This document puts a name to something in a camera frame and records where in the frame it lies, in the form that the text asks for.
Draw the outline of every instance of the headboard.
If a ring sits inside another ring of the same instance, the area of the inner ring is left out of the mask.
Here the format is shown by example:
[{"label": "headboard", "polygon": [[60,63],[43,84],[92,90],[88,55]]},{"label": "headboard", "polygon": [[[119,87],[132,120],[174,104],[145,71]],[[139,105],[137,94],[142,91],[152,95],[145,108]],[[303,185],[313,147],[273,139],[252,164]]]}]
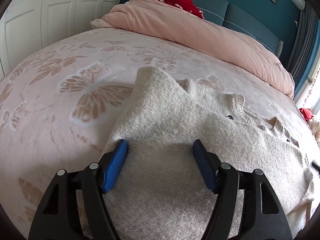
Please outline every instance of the headboard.
[{"label": "headboard", "polygon": [[227,0],[193,0],[204,13],[204,19],[217,25],[245,33],[273,52],[281,55],[283,42],[256,18]]}]

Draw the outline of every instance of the red object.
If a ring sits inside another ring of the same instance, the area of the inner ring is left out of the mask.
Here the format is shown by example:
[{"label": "red object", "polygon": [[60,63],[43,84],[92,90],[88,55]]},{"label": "red object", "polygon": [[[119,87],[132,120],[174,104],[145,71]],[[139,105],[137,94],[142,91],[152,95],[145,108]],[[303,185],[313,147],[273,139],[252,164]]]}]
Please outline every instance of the red object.
[{"label": "red object", "polygon": [[309,121],[313,117],[313,114],[310,109],[300,108],[299,111],[303,115],[304,120],[306,121]]},{"label": "red object", "polygon": [[165,4],[172,5],[174,7],[180,8],[184,11],[192,13],[193,15],[204,19],[203,12],[200,11],[194,4],[192,0],[158,0],[164,2]]}]

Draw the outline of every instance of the pink blanket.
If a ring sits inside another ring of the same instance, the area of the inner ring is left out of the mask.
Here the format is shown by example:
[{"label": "pink blanket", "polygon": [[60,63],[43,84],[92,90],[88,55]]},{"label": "pink blanket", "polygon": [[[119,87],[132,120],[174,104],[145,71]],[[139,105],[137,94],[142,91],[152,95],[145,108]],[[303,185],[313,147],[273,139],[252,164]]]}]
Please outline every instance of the pink blanket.
[{"label": "pink blanket", "polygon": [[237,65],[293,97],[294,83],[279,59],[255,39],[157,0],[130,0],[114,6],[93,28],[129,30],[180,43]]}]

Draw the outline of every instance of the white door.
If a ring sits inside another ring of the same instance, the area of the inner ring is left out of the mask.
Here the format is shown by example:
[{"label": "white door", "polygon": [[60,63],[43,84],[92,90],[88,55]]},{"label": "white door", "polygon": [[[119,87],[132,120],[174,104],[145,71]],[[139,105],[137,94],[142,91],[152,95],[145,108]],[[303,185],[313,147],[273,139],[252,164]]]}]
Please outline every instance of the white door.
[{"label": "white door", "polygon": [[0,59],[5,75],[42,49],[41,1],[12,0],[0,20]]},{"label": "white door", "polygon": [[77,0],[75,34],[92,30],[90,22],[109,13],[119,0]]},{"label": "white door", "polygon": [[0,80],[4,77],[4,73],[2,70],[1,59],[0,59]]},{"label": "white door", "polygon": [[42,47],[74,35],[76,0],[43,0],[41,10]]}]

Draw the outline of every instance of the cream knit sweater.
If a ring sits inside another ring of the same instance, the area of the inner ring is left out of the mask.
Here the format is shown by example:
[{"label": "cream knit sweater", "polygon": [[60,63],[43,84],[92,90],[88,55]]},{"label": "cream knit sweater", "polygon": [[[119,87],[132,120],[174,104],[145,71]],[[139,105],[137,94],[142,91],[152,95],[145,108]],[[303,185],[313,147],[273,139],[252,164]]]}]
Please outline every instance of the cream knit sweater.
[{"label": "cream knit sweater", "polygon": [[[243,96],[140,68],[104,152],[121,138],[129,142],[128,156],[105,201],[122,240],[201,239],[216,195],[205,187],[193,158],[196,139],[238,170],[262,169],[292,217],[292,233],[303,227],[314,194],[309,161],[277,118],[252,112]],[[240,193],[238,200],[230,236],[241,219]]]}]

